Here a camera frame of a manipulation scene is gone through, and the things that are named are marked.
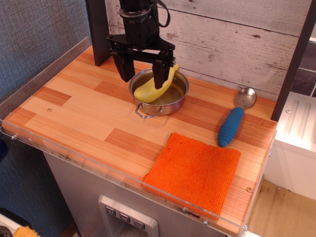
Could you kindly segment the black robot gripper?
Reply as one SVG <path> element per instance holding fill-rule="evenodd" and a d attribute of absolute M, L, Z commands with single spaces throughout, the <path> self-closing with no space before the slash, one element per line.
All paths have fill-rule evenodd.
<path fill-rule="evenodd" d="M 121 15 L 124 34 L 109 35 L 114 63 L 124 82 L 135 75 L 133 60 L 153 64 L 155 89 L 162 88 L 168 79 L 170 66 L 174 64 L 175 45 L 159 36 L 160 28 L 167 27 L 170 18 L 163 25 L 158 15 Z"/>

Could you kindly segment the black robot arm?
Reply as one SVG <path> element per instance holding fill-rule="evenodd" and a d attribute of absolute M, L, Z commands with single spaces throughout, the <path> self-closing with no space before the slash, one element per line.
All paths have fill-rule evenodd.
<path fill-rule="evenodd" d="M 160 28 L 170 23 L 170 13 L 163 25 L 158 19 L 158 5 L 167 9 L 160 0 L 121 0 L 119 15 L 123 19 L 124 34 L 107 37 L 120 77 L 125 82 L 132 79 L 134 61 L 151 63 L 156 89 L 162 88 L 168 79 L 175 49 L 175 45 L 160 37 Z"/>

